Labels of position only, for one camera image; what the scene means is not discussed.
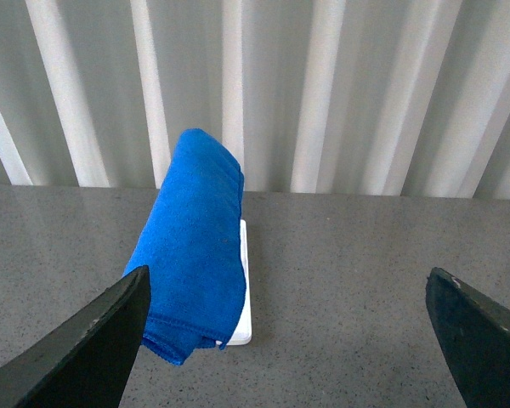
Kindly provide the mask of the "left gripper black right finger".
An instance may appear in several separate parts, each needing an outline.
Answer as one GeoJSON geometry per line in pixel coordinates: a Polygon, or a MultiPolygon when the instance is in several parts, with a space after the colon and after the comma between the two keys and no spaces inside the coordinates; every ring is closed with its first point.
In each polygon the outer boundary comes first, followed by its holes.
{"type": "Polygon", "coordinates": [[[428,316],[468,407],[510,407],[510,309],[441,268],[428,277],[428,316]]]}

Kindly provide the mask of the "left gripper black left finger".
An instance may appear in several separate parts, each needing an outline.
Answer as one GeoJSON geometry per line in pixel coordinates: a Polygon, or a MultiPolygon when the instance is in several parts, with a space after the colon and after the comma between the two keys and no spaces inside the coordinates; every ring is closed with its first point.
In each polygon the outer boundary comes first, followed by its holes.
{"type": "Polygon", "coordinates": [[[142,266],[0,367],[0,407],[119,406],[149,307],[142,266]]]}

